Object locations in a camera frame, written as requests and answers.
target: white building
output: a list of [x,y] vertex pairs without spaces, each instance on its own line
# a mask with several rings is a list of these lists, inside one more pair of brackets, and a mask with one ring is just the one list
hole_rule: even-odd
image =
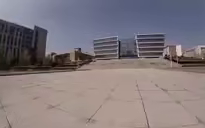
[[137,54],[140,58],[159,58],[163,56],[164,34],[137,34],[135,36]]
[[96,59],[119,59],[120,43],[118,36],[93,40]]
[[205,45],[198,45],[186,50],[183,55],[185,57],[205,58]]
[[163,56],[182,56],[181,45],[167,45],[164,48]]

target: distant building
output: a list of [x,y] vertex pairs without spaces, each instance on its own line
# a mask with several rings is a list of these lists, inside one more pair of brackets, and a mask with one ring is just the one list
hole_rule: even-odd
[[182,56],[181,45],[167,45],[164,48],[164,56]]
[[198,45],[191,49],[185,50],[183,53],[185,57],[196,57],[205,59],[205,45]]
[[134,38],[120,40],[120,57],[137,57]]
[[120,42],[117,36],[93,40],[96,59],[119,59]]
[[77,52],[82,52],[81,48],[74,48],[74,50],[77,51]]
[[164,34],[138,34],[135,36],[137,54],[140,58],[158,58],[163,56]]
[[38,26],[30,29],[0,19],[0,63],[42,63],[47,33]]

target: sky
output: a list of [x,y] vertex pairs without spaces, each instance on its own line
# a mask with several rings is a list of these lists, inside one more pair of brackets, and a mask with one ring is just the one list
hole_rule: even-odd
[[0,0],[0,19],[48,30],[47,53],[81,47],[93,39],[165,33],[166,44],[205,45],[205,0]]

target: tall building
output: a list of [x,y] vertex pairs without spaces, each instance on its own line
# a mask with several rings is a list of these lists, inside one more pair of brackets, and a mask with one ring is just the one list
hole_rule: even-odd
[[47,30],[30,29],[0,19],[0,63],[42,63],[45,57]]
[[163,56],[164,34],[138,34],[135,36],[137,53],[140,58],[158,58]]
[[96,59],[118,59],[119,40],[117,36],[105,37],[93,40]]

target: paved plaza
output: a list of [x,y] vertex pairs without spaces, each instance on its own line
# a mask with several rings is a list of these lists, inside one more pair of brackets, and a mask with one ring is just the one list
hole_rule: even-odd
[[0,76],[0,128],[205,128],[205,74],[145,68]]

